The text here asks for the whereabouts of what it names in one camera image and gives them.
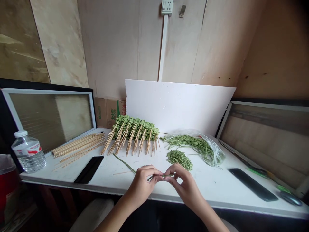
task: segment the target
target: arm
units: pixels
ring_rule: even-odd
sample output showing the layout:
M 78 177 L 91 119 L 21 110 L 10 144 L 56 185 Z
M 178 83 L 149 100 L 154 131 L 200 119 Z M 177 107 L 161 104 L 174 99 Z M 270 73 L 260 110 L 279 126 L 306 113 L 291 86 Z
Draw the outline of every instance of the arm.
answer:
M 154 176 L 150 182 L 147 177 Z M 133 182 L 128 191 L 120 198 L 115 207 L 106 218 L 98 225 L 94 232 L 118 231 L 130 214 L 140 207 L 152 193 L 155 184 L 163 181 L 163 173 L 153 165 L 137 169 Z
M 164 181 L 173 185 L 182 201 L 204 222 L 207 229 L 210 232 L 228 232 L 216 212 L 205 201 L 191 173 L 178 163 L 169 167 L 164 175 L 172 173 L 176 173 L 174 177 L 165 177 Z M 182 179 L 181 184 L 177 182 L 178 178 Z

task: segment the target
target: hand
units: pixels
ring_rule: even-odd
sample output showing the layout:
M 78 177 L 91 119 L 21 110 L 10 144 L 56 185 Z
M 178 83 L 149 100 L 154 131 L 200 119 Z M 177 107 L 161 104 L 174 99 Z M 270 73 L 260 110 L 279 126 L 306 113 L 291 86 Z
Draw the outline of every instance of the hand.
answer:
M 154 176 L 150 182 L 147 177 Z M 128 191 L 123 195 L 123 198 L 130 204 L 133 211 L 140 207 L 152 193 L 155 184 L 163 181 L 163 173 L 157 170 L 153 165 L 143 166 L 137 169 L 135 177 Z
M 181 200 L 188 206 L 193 212 L 199 216 L 199 212 L 206 203 L 204 197 L 202 196 L 196 182 L 186 169 L 184 169 L 179 163 L 175 163 L 170 166 L 164 175 L 170 175 L 176 173 L 174 177 L 165 177 L 164 181 L 169 182 L 177 193 L 179 194 Z M 179 184 L 177 179 L 181 178 L 182 183 Z

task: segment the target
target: metal clip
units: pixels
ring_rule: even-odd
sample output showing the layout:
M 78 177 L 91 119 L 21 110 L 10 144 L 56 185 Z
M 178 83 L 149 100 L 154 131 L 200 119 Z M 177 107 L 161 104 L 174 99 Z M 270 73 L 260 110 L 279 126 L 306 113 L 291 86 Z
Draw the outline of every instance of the metal clip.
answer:
M 183 18 L 184 15 L 184 11 L 186 10 L 186 5 L 183 5 L 181 7 L 180 13 L 179 13 L 179 18 Z

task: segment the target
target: computer mouse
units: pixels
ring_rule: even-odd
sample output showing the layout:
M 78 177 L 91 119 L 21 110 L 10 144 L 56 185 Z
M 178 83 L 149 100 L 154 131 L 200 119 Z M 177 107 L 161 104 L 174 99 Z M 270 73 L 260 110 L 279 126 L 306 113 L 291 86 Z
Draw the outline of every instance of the computer mouse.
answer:
M 302 206 L 303 203 L 301 202 L 300 199 L 295 197 L 293 194 L 281 191 L 280 196 L 286 200 L 287 202 L 291 203 L 292 205 L 297 205 L 297 206 Z

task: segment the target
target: cardboard box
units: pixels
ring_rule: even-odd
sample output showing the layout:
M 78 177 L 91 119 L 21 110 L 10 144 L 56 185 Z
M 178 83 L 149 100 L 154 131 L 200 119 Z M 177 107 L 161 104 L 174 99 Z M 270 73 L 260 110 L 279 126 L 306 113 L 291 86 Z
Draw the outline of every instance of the cardboard box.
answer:
M 126 101 L 95 98 L 97 126 L 112 128 L 119 115 L 126 115 Z

